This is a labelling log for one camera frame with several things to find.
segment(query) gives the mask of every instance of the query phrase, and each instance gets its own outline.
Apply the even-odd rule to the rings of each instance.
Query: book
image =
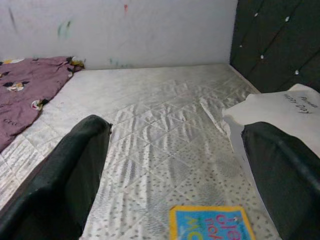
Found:
[[[174,206],[170,240],[256,240],[241,206]]]

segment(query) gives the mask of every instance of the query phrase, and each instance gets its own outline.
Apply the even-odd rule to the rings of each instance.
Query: tufted headboard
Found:
[[[320,0],[238,0],[230,64],[262,93],[320,92]]]

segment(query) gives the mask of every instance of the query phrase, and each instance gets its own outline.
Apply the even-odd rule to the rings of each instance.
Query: white quilted mattress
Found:
[[[278,240],[219,126],[222,109],[253,92],[225,64],[78,72],[0,154],[0,208],[75,124],[96,114],[113,131],[81,240],[167,240],[174,205],[242,205],[258,240]]]

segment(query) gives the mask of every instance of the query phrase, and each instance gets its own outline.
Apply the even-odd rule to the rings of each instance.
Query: purple blanket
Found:
[[[39,116],[83,65],[71,57],[26,58],[0,63],[0,152]]]

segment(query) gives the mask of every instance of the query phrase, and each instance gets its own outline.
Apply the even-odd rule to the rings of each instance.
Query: white wall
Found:
[[[86,58],[90,69],[228,63],[236,5],[0,0],[0,59],[75,55]]]

